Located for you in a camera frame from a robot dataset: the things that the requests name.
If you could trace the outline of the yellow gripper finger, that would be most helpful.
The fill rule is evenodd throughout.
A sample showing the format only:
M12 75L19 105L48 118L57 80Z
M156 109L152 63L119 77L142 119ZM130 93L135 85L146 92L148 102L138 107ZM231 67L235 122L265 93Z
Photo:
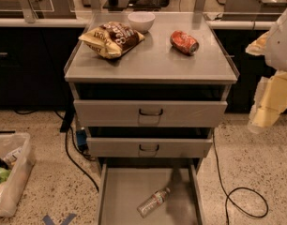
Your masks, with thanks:
M249 114L249 131L259 134L271 128L286 109L287 72L277 71L270 78L262 77Z
M267 37L268 32L265 32L259 36L256 40L248 45L246 48L246 53L254 56L264 55Z

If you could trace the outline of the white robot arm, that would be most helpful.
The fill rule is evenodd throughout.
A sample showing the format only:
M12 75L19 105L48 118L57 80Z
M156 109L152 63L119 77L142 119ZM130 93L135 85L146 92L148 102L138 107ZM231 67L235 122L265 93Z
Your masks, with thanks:
M287 8L268 32L250 43L246 53L263 55L265 63L276 70L270 78L262 77L256 87L248 129L258 134L271 128L287 110Z

